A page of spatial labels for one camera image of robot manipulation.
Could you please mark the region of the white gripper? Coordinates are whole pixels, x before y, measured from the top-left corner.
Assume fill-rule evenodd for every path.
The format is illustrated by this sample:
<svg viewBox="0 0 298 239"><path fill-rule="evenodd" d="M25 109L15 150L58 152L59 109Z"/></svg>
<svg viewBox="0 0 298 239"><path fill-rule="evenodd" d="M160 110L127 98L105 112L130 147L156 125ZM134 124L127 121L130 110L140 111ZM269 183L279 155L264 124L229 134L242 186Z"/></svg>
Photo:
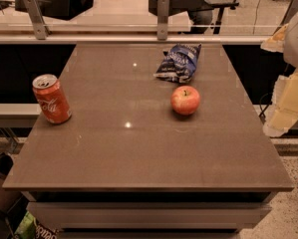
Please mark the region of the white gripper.
<svg viewBox="0 0 298 239"><path fill-rule="evenodd" d="M298 12L260 46L268 52L282 53L286 63L298 68ZM267 110L263 132L270 137L286 133L298 121L298 69L289 77L279 76Z"/></svg>

